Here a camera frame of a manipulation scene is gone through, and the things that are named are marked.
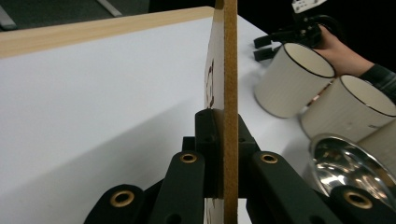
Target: metal bowl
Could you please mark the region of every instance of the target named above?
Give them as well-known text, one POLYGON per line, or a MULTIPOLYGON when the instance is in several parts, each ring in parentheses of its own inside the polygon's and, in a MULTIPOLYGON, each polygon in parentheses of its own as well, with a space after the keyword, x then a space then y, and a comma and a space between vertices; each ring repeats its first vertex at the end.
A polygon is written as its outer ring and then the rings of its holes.
POLYGON ((354 186, 396 209, 394 176, 363 148, 335 134, 320 134, 309 150, 308 173, 319 191, 329 196, 336 186, 354 186))

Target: wooden table edge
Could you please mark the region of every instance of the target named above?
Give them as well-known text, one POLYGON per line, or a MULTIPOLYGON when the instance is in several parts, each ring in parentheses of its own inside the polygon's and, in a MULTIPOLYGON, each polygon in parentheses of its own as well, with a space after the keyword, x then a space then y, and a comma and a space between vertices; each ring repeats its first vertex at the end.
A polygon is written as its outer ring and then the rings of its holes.
POLYGON ((194 21, 213 16, 213 7, 194 7, 99 21, 0 33, 0 58, 194 21))

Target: white tabletop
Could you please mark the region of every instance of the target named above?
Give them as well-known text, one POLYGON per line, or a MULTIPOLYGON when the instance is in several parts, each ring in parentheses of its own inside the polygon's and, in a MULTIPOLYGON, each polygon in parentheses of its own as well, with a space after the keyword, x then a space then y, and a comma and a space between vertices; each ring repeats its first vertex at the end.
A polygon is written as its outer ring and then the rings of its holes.
MULTIPOLYGON (((0 60, 0 223, 83 223, 106 190, 162 179, 204 109, 211 22, 0 60)), ((261 150, 301 173, 309 140, 298 119, 275 118, 254 99, 269 64, 253 58, 262 35, 238 18, 239 114, 261 150)))

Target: human hand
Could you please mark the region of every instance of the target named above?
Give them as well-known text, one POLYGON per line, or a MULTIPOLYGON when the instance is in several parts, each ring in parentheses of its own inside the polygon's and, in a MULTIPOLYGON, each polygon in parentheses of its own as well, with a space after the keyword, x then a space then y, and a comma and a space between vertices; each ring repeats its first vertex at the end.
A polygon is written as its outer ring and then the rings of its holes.
POLYGON ((349 74, 358 77, 374 65, 342 43, 324 26, 320 25, 319 28, 322 39, 314 51, 329 61, 337 76, 349 74))

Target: white cylinder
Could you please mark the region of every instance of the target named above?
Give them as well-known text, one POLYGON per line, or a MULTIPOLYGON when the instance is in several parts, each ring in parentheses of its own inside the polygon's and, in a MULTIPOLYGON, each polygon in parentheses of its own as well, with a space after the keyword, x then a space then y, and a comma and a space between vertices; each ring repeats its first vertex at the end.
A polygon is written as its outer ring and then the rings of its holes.
POLYGON ((364 147, 396 175, 396 120, 363 138, 358 145, 364 147))
POLYGON ((258 103, 270 114, 291 118, 334 78, 334 69, 318 53, 300 44, 284 44, 255 88, 258 103))
POLYGON ((344 75, 303 113, 301 124, 313 137, 334 133, 359 142, 396 118, 395 104, 360 78, 344 75))

